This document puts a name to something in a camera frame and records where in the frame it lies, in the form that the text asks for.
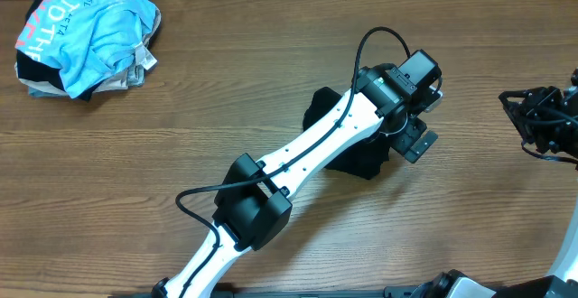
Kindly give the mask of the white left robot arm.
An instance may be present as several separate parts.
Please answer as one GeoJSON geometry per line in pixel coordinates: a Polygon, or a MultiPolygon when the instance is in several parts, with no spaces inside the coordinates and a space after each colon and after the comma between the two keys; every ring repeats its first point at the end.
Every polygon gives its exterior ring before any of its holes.
{"type": "Polygon", "coordinates": [[[283,148],[254,160],[243,154],[214,186],[216,210],[204,224],[209,234],[179,274],[157,283],[153,297],[208,297],[245,253],[268,244],[288,223],[293,200],[315,173],[382,140],[375,155],[395,150],[415,163],[436,140],[419,114],[443,96],[437,66],[405,62],[362,68],[327,113],[283,148]]]}

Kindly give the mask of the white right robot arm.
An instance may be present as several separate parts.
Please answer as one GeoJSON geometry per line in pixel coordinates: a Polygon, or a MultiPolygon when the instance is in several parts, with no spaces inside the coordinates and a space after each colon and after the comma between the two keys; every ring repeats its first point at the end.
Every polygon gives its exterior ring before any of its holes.
{"type": "MultiPolygon", "coordinates": [[[[553,163],[577,164],[577,72],[571,86],[504,91],[499,101],[521,137],[521,149],[553,163]]],[[[574,212],[563,244],[544,279],[516,285],[511,293],[528,288],[542,297],[577,295],[577,213],[574,212]]]]}

